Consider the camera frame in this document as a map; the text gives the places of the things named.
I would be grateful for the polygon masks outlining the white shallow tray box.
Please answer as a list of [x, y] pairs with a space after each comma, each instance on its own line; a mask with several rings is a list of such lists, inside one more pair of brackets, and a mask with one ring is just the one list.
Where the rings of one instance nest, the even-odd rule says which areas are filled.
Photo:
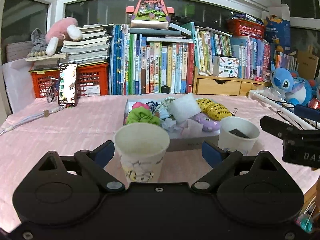
[[[128, 99], [125, 107], [124, 118], [128, 116], [129, 112], [132, 110], [132, 105], [135, 102], [147, 103], [149, 101], [156, 101], [159, 104], [161, 100], [153, 100], [148, 98], [142, 98], [139, 100]], [[187, 151], [187, 150], [198, 150], [201, 149], [202, 143], [205, 141], [211, 141], [214, 144], [217, 144], [219, 138], [220, 130], [215, 132], [202, 132], [202, 135], [198, 138], [182, 138], [180, 132], [168, 133], [170, 137], [170, 145], [167, 149], [167, 152], [176, 152], [176, 151]]]

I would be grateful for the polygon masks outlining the navy floral fabric pouch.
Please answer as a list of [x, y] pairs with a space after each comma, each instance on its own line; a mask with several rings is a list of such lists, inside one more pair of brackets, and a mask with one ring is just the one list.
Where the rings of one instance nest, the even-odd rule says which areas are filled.
[[149, 101], [146, 103], [152, 113], [156, 111], [156, 108], [159, 106], [159, 103], [156, 101]]

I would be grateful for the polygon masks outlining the white fluffy sponge block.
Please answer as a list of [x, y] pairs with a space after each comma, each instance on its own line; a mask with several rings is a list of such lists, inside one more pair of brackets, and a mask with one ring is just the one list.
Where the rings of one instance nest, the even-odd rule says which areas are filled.
[[168, 106], [168, 113], [172, 115], [178, 123], [199, 114], [201, 109], [193, 96], [193, 93], [175, 99]]

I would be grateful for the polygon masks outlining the stack of horizontal books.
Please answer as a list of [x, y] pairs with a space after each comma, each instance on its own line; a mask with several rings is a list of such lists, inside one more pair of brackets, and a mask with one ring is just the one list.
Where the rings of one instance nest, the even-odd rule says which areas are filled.
[[95, 60], [105, 60], [109, 56], [110, 40], [113, 24], [92, 24], [78, 28], [82, 38], [78, 41], [64, 41], [57, 47], [54, 55], [48, 56], [45, 51], [30, 52], [25, 59], [27, 62], [44, 62], [57, 60], [61, 63], [86, 64]]

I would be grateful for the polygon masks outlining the light blue cloth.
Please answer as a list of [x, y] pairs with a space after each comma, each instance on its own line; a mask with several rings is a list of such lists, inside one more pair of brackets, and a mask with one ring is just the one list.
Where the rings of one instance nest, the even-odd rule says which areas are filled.
[[169, 111], [160, 112], [160, 126], [168, 133], [181, 132], [181, 120], [182, 115], [180, 113], [170, 113]]

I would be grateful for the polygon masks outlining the paper cup with fish drawing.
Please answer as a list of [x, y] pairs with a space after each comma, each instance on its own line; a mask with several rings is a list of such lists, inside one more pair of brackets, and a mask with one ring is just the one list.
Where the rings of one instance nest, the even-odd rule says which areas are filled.
[[239, 151], [248, 155], [259, 138], [260, 131], [255, 124], [236, 116], [220, 121], [220, 134], [217, 146], [224, 151]]

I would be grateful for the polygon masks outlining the smartphone with lit screen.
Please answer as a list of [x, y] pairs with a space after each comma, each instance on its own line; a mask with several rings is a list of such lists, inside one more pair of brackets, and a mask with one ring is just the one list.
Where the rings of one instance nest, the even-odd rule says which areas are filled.
[[77, 104], [77, 71], [76, 63], [64, 63], [59, 73], [59, 106], [75, 107]]

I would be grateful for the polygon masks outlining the gold sequin soft toy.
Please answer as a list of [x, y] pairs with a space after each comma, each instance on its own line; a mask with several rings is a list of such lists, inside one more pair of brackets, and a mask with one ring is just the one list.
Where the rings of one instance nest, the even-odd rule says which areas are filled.
[[210, 99], [197, 99], [201, 112], [215, 121], [221, 121], [223, 118], [232, 116], [232, 113], [222, 104], [216, 103]]

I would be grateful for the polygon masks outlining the paper cup with bunny drawing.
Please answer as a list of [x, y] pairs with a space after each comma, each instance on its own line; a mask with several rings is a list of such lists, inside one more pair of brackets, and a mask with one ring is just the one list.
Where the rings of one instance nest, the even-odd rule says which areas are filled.
[[116, 132], [114, 144], [128, 183], [158, 181], [170, 145], [166, 130], [154, 124], [128, 124]]

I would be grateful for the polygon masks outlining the blue cardboard box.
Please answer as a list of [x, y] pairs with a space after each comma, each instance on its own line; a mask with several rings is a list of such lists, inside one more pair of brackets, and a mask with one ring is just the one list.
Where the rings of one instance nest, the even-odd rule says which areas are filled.
[[291, 24], [290, 21], [277, 18], [276, 15], [264, 18], [265, 40], [277, 45], [282, 52], [291, 51]]

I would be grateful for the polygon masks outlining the grey-green patterned scrunchie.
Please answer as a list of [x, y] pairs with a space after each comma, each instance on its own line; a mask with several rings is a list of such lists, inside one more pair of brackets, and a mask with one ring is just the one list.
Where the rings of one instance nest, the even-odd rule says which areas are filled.
[[161, 101], [161, 103], [156, 107], [155, 114], [162, 120], [165, 120], [170, 116], [168, 112], [169, 105], [175, 100], [173, 97], [167, 97]]

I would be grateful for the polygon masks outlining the pink scrunchie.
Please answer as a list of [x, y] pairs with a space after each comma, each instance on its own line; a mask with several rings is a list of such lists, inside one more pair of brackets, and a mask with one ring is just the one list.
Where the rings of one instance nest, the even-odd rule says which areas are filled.
[[144, 109], [150, 110], [149, 105], [146, 104], [146, 103], [135, 102], [135, 103], [132, 105], [132, 109], [136, 109], [136, 108], [139, 108], [139, 107], [143, 107]]

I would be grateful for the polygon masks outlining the green scrunchie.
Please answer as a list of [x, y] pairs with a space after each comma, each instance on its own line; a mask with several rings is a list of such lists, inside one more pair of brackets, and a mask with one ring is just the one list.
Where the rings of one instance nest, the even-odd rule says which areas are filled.
[[148, 123], [159, 126], [159, 117], [153, 115], [150, 110], [144, 107], [134, 108], [127, 116], [126, 124]]

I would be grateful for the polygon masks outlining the blue Stitch plush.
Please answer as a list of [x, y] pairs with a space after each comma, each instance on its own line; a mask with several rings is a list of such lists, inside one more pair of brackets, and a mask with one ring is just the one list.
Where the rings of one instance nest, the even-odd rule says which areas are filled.
[[271, 62], [270, 81], [272, 87], [279, 93], [284, 94], [284, 100], [293, 105], [307, 106], [313, 98], [313, 90], [309, 80], [292, 76], [286, 68], [277, 68]]

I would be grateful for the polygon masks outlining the pale pink soft pad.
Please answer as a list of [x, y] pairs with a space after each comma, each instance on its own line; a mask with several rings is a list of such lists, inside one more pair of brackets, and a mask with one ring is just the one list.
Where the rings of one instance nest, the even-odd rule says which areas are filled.
[[202, 135], [203, 125], [192, 119], [187, 119], [180, 124], [182, 138], [198, 138]]

